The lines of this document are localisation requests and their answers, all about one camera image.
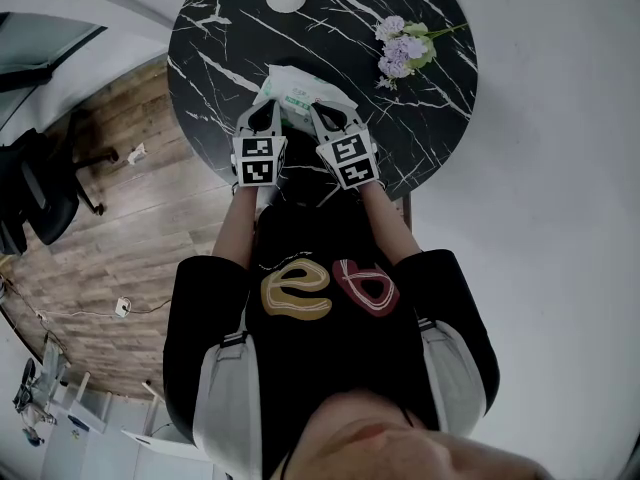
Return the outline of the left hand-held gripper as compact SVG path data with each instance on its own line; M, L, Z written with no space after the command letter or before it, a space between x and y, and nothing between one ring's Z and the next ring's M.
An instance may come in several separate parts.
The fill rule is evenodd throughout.
M240 187L277 183L287 146L287 138L281 133L281 108L275 100L256 104L239 116L237 135L270 135L233 138L231 160Z

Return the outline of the black framed window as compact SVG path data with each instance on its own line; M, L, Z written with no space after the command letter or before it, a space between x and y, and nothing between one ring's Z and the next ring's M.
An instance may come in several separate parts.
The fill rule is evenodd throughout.
M0 93L47 84L104 26L31 13L0 13Z

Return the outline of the black office chair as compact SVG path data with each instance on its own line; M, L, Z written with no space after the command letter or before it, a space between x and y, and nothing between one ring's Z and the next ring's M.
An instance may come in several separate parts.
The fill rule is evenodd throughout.
M94 215L105 206L93 204L76 173L119 155L108 148L98 156L73 160L76 128L89 112L71 113L64 140L56 143L31 128L8 146L0 146L0 254L22 255L27 251L24 224L28 223L45 245L58 240L71 225L80 203Z

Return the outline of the person's left forearm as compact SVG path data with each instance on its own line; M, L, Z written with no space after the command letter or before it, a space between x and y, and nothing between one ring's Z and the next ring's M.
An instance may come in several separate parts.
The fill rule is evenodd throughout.
M253 250L257 187L236 190L212 250L212 255L224 258L248 270Z

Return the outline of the purple artificial flower sprig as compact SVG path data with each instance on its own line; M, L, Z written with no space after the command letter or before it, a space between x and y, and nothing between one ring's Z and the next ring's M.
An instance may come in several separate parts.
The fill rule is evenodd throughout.
M459 29L457 26L431 31L423 22L405 21L393 15L380 21L375 27L375 39L382 43L382 55L378 61L381 73L378 89L396 90L397 82L414 75L437 57L435 40Z

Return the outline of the white wet wipe pack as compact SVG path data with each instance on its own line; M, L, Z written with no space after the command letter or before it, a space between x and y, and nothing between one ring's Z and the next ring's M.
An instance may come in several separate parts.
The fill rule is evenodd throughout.
M283 125L308 134L314 133L310 115L312 103L336 102L356 109L358 104L341 89L293 66L269 65L269 75L260 88L253 105L277 100Z

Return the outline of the person's right forearm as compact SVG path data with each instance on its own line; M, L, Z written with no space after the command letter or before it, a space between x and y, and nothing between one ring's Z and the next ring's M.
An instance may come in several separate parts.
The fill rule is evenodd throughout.
M374 181L358 187L378 248L392 265L419 254L421 249L395 204Z

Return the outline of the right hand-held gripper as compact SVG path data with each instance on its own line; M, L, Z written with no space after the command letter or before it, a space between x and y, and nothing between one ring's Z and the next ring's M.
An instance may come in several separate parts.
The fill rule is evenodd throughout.
M342 189L379 179L377 147L355 109L319 101L311 105L310 115L318 139L316 153Z

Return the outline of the person's black printed shirt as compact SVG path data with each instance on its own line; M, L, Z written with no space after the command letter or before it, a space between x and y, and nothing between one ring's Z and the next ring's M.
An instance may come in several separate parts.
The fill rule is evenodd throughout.
M455 255L390 263L357 207L258 220L251 264L177 269L163 382L177 430L231 475L269 477L329 397L366 391L432 430L468 435L497 358Z

